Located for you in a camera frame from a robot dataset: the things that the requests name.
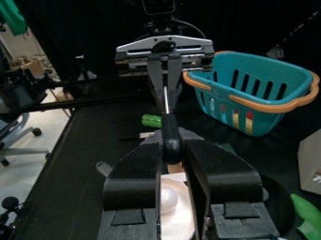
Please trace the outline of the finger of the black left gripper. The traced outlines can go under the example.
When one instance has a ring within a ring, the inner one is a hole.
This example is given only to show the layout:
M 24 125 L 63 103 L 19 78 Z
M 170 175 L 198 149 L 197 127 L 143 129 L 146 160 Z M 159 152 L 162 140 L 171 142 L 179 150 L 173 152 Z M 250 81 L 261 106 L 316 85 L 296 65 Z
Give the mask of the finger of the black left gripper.
M 147 70 L 149 70 L 150 80 L 153 84 L 157 105 L 161 109 L 165 109 L 166 108 L 165 80 L 163 80 L 163 69 L 162 69 L 162 62 L 161 62 L 159 55 L 153 54 L 149 56 Z
M 182 73 L 182 57 L 179 53 L 171 53 L 169 56 L 169 104 L 170 110 L 174 109 L 178 96 L 181 94 L 181 73 Z

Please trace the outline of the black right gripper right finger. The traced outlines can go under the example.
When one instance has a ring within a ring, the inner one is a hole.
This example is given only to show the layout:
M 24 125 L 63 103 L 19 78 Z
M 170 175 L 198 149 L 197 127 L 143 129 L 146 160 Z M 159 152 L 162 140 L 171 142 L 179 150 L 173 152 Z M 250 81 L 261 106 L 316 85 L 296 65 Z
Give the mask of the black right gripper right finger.
M 195 240 L 276 240 L 262 180 L 236 154 L 181 129 Z

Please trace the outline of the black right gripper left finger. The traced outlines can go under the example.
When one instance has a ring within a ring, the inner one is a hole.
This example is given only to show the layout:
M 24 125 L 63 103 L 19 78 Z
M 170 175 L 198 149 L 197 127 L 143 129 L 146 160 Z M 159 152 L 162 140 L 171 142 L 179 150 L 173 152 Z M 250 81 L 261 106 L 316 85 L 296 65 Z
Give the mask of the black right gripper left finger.
M 162 132 L 110 169 L 97 240 L 161 240 Z

